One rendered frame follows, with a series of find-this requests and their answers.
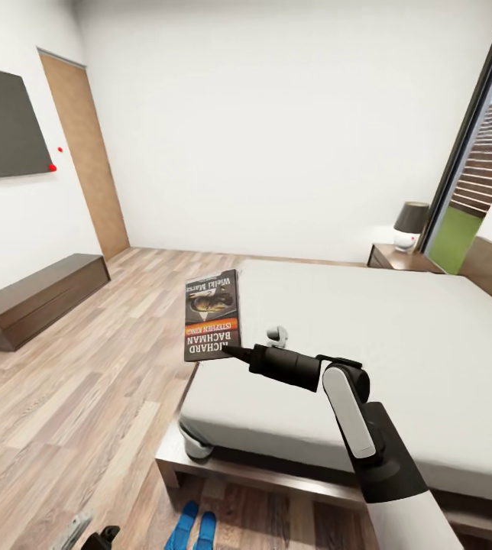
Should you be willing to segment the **sandal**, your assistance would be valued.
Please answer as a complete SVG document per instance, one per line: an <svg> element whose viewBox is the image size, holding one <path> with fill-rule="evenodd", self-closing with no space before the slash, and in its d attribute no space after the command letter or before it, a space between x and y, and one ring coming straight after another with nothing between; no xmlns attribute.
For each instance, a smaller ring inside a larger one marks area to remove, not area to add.
<svg viewBox="0 0 492 550"><path fill-rule="evenodd" d="M213 550L216 516L208 511L203 514L199 529L199 537L193 546L193 550Z"/></svg>
<svg viewBox="0 0 492 550"><path fill-rule="evenodd" d="M176 528L169 537L164 550L186 550L193 522L199 512L199 506L195 501L189 501L178 521Z"/></svg>

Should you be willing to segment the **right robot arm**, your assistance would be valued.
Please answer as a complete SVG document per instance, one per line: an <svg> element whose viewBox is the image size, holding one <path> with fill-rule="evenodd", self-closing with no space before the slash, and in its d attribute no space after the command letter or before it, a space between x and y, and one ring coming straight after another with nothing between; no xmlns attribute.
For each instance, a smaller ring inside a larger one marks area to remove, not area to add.
<svg viewBox="0 0 492 550"><path fill-rule="evenodd" d="M381 401L371 391L363 364L343 357L316 357L285 349L282 325L266 330L265 345L222 350L250 364L253 374L316 392L322 361L323 390L334 410L354 472L366 501L380 550L464 550L436 503L415 461Z"/></svg>

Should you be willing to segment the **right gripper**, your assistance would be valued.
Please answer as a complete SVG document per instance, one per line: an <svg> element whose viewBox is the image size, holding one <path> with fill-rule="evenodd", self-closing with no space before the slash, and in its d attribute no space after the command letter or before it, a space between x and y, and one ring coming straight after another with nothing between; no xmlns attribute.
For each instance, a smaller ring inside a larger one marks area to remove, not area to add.
<svg viewBox="0 0 492 550"><path fill-rule="evenodd" d="M248 370L253 374L262 374L265 377L293 386L293 376L300 355L299 352L259 344L255 344L252 349L244 348L244 342L243 347L223 345L222 350L228 354L233 354L234 358L250 364Z"/></svg>

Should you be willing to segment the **hardback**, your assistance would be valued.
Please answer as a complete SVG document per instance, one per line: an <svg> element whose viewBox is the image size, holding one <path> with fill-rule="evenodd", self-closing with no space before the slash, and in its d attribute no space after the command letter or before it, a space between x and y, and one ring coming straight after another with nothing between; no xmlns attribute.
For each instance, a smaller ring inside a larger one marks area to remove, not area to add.
<svg viewBox="0 0 492 550"><path fill-rule="evenodd" d="M223 345L243 347L238 270L186 281L184 363L233 358Z"/></svg>

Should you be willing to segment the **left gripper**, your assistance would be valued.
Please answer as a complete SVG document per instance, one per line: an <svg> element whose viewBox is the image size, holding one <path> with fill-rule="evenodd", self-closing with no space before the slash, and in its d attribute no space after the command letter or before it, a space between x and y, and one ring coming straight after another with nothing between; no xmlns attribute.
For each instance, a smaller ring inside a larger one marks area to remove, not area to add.
<svg viewBox="0 0 492 550"><path fill-rule="evenodd" d="M101 534L91 534L80 550L112 550L112 540L119 532L118 525L106 526Z"/></svg>

